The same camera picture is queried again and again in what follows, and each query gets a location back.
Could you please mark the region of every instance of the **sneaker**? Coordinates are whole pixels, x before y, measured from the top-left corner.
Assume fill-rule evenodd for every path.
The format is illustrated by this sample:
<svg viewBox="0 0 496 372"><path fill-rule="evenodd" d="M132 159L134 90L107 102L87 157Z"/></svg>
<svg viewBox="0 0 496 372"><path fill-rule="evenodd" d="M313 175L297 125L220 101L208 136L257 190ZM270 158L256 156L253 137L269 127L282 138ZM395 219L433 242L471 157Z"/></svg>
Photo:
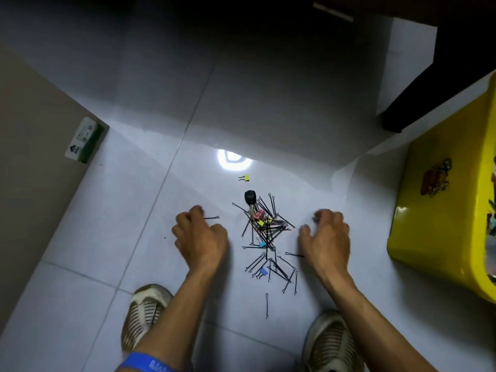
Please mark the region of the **sneaker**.
<svg viewBox="0 0 496 372"><path fill-rule="evenodd" d="M363 372L362 357L343 317L324 311L308 330L301 356L308 372Z"/></svg>
<svg viewBox="0 0 496 372"><path fill-rule="evenodd" d="M122 356L125 359L150 330L172 300L172 294L160 285L146 285L134 293L121 332Z"/></svg>

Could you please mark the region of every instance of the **yellow plastic container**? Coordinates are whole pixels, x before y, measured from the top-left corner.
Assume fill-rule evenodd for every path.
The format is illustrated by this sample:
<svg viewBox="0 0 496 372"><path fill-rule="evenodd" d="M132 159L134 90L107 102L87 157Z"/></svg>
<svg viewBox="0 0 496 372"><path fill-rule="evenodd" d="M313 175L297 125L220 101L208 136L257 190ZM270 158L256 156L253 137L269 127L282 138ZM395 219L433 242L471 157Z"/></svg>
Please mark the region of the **yellow plastic container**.
<svg viewBox="0 0 496 372"><path fill-rule="evenodd" d="M392 258L493 303L496 286L485 271L485 243L494 200L495 86L493 75L486 93L411 143L387 244ZM431 170L448 158L446 178ZM449 185L432 197L421 195L433 171Z"/></svg>

